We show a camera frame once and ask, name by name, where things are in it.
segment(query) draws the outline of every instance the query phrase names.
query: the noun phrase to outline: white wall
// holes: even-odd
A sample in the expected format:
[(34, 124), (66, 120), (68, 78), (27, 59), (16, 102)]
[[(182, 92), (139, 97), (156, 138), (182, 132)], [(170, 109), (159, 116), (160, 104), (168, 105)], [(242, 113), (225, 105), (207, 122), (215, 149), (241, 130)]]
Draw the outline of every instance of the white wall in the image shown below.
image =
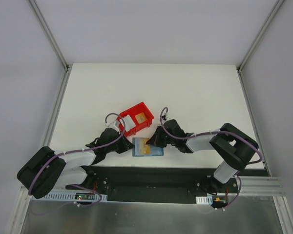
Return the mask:
[(0, 234), (38, 150), (63, 69), (25, 0), (0, 1)]
[(276, 0), (37, 0), (74, 62), (239, 65)]
[(268, 165), (293, 214), (293, 0), (285, 2), (243, 70)]

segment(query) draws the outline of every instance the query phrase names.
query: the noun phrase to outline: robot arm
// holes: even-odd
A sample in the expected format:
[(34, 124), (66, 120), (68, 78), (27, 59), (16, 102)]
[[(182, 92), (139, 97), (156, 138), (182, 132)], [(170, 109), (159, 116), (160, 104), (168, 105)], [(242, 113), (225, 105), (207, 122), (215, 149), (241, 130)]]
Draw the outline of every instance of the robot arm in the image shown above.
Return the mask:
[[(41, 175), (32, 188), (32, 195), (39, 199), (47, 195), (54, 187), (65, 187), (70, 184), (82, 184), (88, 179), (86, 171), (81, 166), (90, 166), (97, 164), (105, 159), (107, 153), (116, 151), (123, 153), (134, 147), (125, 136), (122, 136), (116, 142), (109, 144), (120, 137), (116, 120), (108, 126), (99, 138), (86, 145), (89, 148), (107, 145), (93, 151), (77, 150), (76, 153), (63, 153), (62, 156), (55, 158), (43, 170)], [(42, 147), (17, 174), (17, 179), (29, 189), (35, 176), (41, 170), (42, 166), (55, 156), (58, 152), (51, 150), (48, 146)]]
[[(163, 127), (177, 138), (167, 134)], [(201, 181), (201, 189), (212, 195), (222, 190), (232, 176), (244, 170), (255, 154), (255, 151), (241, 139), (258, 149), (258, 144), (252, 138), (230, 123), (225, 123), (220, 130), (213, 131), (211, 134), (192, 138), (193, 133), (185, 133), (174, 119), (167, 120), (163, 127), (157, 127), (147, 144), (159, 147), (166, 147), (167, 144), (171, 144), (180, 152), (190, 154), (200, 150), (216, 150), (223, 158), (224, 161), (216, 169), (213, 176)], [(223, 134), (223, 132), (232, 133), (240, 139)]]

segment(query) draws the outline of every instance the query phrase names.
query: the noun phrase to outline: red plastic container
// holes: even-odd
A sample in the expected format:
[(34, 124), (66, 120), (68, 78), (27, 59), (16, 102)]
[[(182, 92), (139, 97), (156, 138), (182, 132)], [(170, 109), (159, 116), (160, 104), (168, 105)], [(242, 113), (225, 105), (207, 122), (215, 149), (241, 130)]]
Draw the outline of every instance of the red plastic container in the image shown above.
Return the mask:
[[(128, 110), (121, 112), (119, 115), (123, 118), (129, 115), (133, 122), (136, 124), (134, 128), (124, 133), (126, 137), (136, 135), (137, 131), (149, 127), (152, 124), (152, 120), (154, 119), (154, 116), (144, 102), (140, 102), (139, 104), (129, 108)], [(117, 118), (117, 120), (120, 122), (120, 130), (123, 131), (124, 126), (122, 121), (119, 119), (119, 117)]]

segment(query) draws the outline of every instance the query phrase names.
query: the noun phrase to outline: small box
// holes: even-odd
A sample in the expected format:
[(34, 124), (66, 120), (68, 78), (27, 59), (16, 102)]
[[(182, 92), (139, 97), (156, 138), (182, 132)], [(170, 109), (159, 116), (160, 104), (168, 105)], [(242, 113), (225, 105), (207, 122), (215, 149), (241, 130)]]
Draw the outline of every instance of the small box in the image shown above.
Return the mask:
[[(121, 112), (119, 115), (123, 118), (126, 117), (125, 123), (130, 123), (130, 129), (126, 127), (126, 131), (124, 133), (126, 137), (136, 135), (137, 131), (149, 127), (152, 124), (152, 120), (154, 119), (154, 116), (144, 104), (144, 102), (140, 102), (139, 104), (129, 108), (128, 110)], [(122, 121), (119, 117), (117, 118), (117, 120), (120, 122), (120, 130), (123, 131), (124, 126)]]

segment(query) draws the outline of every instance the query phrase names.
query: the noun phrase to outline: yellow object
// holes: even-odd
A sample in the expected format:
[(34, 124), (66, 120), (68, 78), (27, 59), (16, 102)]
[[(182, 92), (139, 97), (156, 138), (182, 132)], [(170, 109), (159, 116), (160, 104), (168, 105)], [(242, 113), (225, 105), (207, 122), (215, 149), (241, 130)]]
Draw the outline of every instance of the yellow object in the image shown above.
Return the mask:
[(151, 148), (149, 145), (147, 145), (147, 141), (149, 138), (141, 138), (140, 139), (140, 154), (146, 155), (151, 153)]
[(145, 116), (144, 113), (137, 114), (135, 117), (138, 123), (142, 123), (147, 120), (147, 117)]

